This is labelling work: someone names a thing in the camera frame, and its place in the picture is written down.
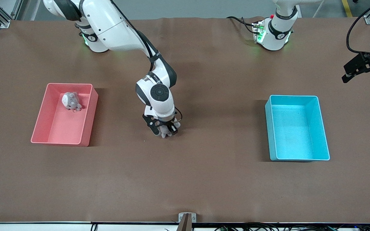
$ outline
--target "pink plastic container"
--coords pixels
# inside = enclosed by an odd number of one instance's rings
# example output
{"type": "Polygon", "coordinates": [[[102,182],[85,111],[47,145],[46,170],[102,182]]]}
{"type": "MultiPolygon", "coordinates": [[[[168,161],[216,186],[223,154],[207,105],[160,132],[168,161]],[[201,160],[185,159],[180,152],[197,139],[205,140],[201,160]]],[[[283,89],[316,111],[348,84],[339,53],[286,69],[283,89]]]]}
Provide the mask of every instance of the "pink plastic container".
{"type": "Polygon", "coordinates": [[[98,93],[91,84],[49,83],[45,90],[31,143],[87,147],[91,138],[98,93]],[[62,104],[66,92],[77,92],[81,111],[62,104]]]}

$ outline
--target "blue bin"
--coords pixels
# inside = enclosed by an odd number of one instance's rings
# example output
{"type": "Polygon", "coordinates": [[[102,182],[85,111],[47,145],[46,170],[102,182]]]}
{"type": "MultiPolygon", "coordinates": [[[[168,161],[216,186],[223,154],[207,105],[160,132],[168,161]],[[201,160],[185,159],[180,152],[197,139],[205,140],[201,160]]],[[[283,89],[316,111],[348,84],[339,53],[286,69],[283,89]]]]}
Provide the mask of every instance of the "blue bin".
{"type": "Polygon", "coordinates": [[[330,159],[316,96],[271,95],[265,112],[271,160],[330,159]]]}

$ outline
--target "brown table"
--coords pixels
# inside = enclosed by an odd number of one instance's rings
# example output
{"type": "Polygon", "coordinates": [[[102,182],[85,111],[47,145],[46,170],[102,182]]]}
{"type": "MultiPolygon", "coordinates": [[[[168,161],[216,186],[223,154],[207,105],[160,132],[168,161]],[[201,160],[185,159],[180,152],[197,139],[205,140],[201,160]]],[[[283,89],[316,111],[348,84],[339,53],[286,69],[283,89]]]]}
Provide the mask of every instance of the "brown table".
{"type": "MultiPolygon", "coordinates": [[[[95,54],[72,22],[13,21],[0,32],[0,221],[370,222],[370,74],[343,84],[354,19],[299,19],[270,52],[229,19],[134,21],[178,73],[179,133],[141,115],[140,51],[95,54]],[[87,148],[30,142],[47,83],[99,94],[87,148]],[[271,162],[271,94],[317,95],[330,161],[271,162]]],[[[370,51],[359,23],[355,49],[370,51]]]]}

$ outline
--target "white robotic arm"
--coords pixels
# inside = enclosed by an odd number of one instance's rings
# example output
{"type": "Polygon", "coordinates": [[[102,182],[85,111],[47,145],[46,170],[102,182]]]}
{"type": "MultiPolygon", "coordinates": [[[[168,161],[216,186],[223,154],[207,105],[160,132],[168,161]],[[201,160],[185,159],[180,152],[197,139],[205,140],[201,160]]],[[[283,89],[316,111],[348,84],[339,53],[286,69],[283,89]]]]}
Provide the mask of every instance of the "white robotic arm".
{"type": "Polygon", "coordinates": [[[181,119],[175,118],[176,108],[169,90],[176,83],[176,73],[112,0],[44,0],[44,4],[54,15],[75,21],[94,52],[143,51],[151,62],[150,71],[135,86],[146,105],[143,118],[155,135],[177,133],[181,119]]]}
{"type": "Polygon", "coordinates": [[[318,3],[322,0],[272,0],[276,4],[273,18],[254,25],[254,39],[270,51],[281,49],[291,35],[292,26],[298,18],[298,4],[318,3]]]}

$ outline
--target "gray plush toy in gripper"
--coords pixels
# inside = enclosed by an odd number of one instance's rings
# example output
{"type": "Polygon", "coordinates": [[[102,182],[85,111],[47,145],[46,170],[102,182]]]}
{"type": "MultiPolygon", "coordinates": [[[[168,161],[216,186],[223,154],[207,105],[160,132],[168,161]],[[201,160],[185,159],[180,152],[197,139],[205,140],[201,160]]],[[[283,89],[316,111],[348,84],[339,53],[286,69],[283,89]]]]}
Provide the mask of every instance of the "gray plush toy in gripper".
{"type": "Polygon", "coordinates": [[[62,104],[68,110],[76,110],[80,111],[82,109],[82,105],[79,104],[78,93],[76,92],[67,92],[62,97],[62,104]]]}

